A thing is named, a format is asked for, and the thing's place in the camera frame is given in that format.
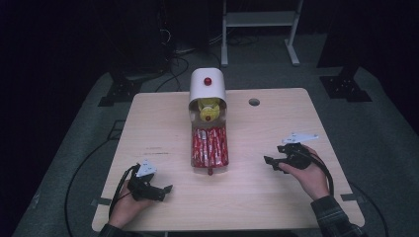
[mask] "white shelf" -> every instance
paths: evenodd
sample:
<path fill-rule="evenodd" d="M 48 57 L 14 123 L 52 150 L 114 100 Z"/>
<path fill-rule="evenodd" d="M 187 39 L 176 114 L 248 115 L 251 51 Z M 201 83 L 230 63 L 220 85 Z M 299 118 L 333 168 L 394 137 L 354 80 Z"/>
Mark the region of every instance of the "white shelf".
<path fill-rule="evenodd" d="M 226 0 L 223 1 L 221 65 L 228 65 L 227 28 L 232 27 L 291 27 L 290 37 L 285 40 L 293 66 L 299 60 L 293 49 L 293 38 L 298 25 L 303 0 L 297 0 L 295 11 L 275 12 L 227 12 Z"/>

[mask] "small hole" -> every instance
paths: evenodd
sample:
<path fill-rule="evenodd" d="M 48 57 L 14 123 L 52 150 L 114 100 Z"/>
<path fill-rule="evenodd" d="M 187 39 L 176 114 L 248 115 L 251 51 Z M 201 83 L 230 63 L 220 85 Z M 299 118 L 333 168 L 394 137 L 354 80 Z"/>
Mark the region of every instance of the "small hole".
<path fill-rule="evenodd" d="M 252 98 L 249 100 L 249 105 L 251 106 L 259 106 L 261 104 L 261 102 L 258 99 Z"/>

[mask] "gray floor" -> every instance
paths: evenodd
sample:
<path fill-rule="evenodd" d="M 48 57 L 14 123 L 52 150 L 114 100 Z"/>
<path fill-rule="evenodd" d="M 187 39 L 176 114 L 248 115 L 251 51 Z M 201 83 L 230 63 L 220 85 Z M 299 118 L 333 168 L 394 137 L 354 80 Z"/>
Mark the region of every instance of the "gray floor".
<path fill-rule="evenodd" d="M 347 179 L 364 190 L 384 216 L 390 236 L 416 236 L 419 225 L 419 138 L 385 95 L 379 81 L 364 69 L 356 75 L 360 87 L 373 99 L 367 103 L 348 103 L 328 98 L 319 76 L 336 75 L 340 68 L 316 68 L 325 36 L 297 36 L 295 51 L 300 67 L 292 67 L 285 37 L 263 37 L 247 46 L 229 48 L 229 65 L 222 68 L 226 89 L 305 88 L 315 105 Z M 220 55 L 216 45 L 211 51 Z M 218 67 L 212 54 L 194 52 L 182 56 L 189 69 L 179 76 L 182 91 L 189 91 L 193 70 Z M 181 72 L 184 61 L 174 60 L 174 73 Z M 154 92 L 166 79 L 143 84 L 141 92 Z M 105 143 L 114 121 L 126 119 L 130 103 L 98 107 L 112 85 L 109 74 L 98 79 L 81 107 L 77 118 L 46 173 L 39 191 L 22 218 L 15 236 L 68 236 L 64 201 L 73 174 L 78 171 L 68 199 L 68 220 L 73 236 L 96 236 L 91 229 L 95 200 L 107 178 L 116 140 Z M 176 91 L 174 80 L 159 92 Z M 360 207 L 370 236 L 384 236 L 383 224 L 373 205 L 363 198 Z M 321 236 L 317 229 L 294 230 L 298 236 Z M 276 233 L 247 233 L 240 236 L 278 236 Z"/>

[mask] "person's right hand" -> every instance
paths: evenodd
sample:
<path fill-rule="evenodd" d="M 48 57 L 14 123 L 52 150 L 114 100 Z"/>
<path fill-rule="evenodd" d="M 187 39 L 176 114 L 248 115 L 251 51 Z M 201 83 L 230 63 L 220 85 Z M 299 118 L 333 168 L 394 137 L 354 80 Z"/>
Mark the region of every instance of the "person's right hand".
<path fill-rule="evenodd" d="M 317 156 L 317 153 L 308 146 L 304 146 L 308 151 Z M 329 189 L 327 188 L 327 180 L 323 171 L 315 164 L 311 163 L 304 170 L 297 169 L 291 165 L 281 162 L 279 167 L 292 174 L 301 184 L 304 191 L 313 199 L 317 200 L 329 196 Z"/>

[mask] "red button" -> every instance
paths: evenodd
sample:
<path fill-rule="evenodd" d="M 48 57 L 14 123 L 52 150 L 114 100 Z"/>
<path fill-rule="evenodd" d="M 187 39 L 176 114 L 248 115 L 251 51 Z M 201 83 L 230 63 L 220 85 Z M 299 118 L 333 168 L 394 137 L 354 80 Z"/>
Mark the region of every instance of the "red button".
<path fill-rule="evenodd" d="M 212 83 L 212 80 L 209 77 L 204 79 L 204 84 L 206 84 L 206 86 L 209 86 L 211 83 Z"/>

